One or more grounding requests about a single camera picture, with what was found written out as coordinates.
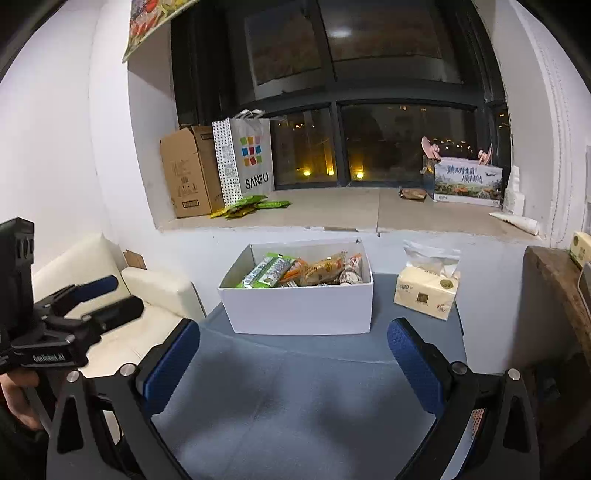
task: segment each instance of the food package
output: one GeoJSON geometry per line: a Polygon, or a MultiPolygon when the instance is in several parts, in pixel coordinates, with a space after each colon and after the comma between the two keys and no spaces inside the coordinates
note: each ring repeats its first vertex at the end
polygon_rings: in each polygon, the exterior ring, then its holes
{"type": "Polygon", "coordinates": [[[407,200],[424,200],[427,197],[427,191],[424,189],[400,189],[398,196],[407,200]]]}
{"type": "Polygon", "coordinates": [[[287,255],[267,253],[236,288],[273,288],[295,260],[287,255]]]}
{"type": "Polygon", "coordinates": [[[347,252],[338,252],[325,258],[306,269],[302,269],[300,285],[311,287],[320,283],[330,283],[339,278],[339,274],[345,267],[345,257],[347,252]]]}
{"type": "Polygon", "coordinates": [[[228,205],[227,207],[221,208],[215,212],[213,212],[209,218],[216,218],[221,217],[222,215],[227,215],[229,213],[235,213],[243,207],[253,205],[254,203],[260,203],[267,198],[266,195],[252,195],[250,197],[245,197],[241,200],[238,200],[236,203],[228,205]]]}
{"type": "Polygon", "coordinates": [[[249,213],[252,213],[254,211],[256,211],[256,208],[254,206],[241,207],[236,212],[227,213],[224,217],[226,218],[226,220],[232,218],[242,218],[245,215],[248,215],[249,213]]]}
{"type": "Polygon", "coordinates": [[[255,205],[258,209],[265,209],[265,208],[284,208],[289,207],[291,202],[289,200],[277,200],[276,202],[259,202],[255,205]]]}
{"type": "Polygon", "coordinates": [[[302,260],[301,258],[296,258],[294,264],[291,268],[281,277],[279,280],[279,285],[283,285],[284,283],[293,281],[296,285],[300,282],[302,269],[307,269],[308,263],[302,260]]]}
{"type": "Polygon", "coordinates": [[[363,283],[361,278],[361,261],[363,255],[356,254],[348,258],[345,262],[345,267],[339,275],[340,285],[353,285],[356,283],[363,283]]]}

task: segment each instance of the painting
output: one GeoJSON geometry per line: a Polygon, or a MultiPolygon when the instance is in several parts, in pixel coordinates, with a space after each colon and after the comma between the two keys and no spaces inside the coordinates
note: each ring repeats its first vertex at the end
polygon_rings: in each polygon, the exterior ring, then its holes
{"type": "Polygon", "coordinates": [[[123,62],[158,27],[197,2],[199,0],[133,0],[129,16],[129,40],[123,62]]]}

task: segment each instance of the tissue box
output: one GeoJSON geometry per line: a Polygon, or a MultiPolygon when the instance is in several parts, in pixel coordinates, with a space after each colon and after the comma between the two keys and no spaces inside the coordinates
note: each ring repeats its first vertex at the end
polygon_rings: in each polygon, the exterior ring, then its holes
{"type": "Polygon", "coordinates": [[[398,275],[394,303],[447,320],[459,285],[459,272],[452,278],[406,267],[398,275]]]}
{"type": "Polygon", "coordinates": [[[501,204],[502,168],[455,157],[443,157],[437,163],[423,156],[423,164],[424,188],[434,202],[501,204]]]}

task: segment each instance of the table surface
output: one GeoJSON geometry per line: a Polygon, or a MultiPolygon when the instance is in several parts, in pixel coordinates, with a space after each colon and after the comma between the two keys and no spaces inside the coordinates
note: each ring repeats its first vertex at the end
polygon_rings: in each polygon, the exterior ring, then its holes
{"type": "Polygon", "coordinates": [[[525,259],[540,272],[542,278],[556,292],[591,368],[591,320],[577,289],[581,270],[571,260],[568,250],[527,247],[525,259]]]}
{"type": "MultiPolygon", "coordinates": [[[[167,408],[153,418],[194,479],[395,478],[429,431],[390,353],[404,316],[450,361],[466,361],[454,306],[445,322],[393,303],[396,275],[375,274],[372,328],[361,335],[234,333],[222,305],[167,408]]],[[[442,478],[459,471],[471,425],[442,478]]]]}

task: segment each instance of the sanfu shopping bag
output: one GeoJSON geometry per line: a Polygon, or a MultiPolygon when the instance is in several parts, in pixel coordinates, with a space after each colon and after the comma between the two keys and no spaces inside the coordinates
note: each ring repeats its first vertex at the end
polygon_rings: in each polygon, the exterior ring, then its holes
{"type": "Polygon", "coordinates": [[[224,204],[274,190],[271,127],[263,112],[248,110],[213,123],[224,204]]]}

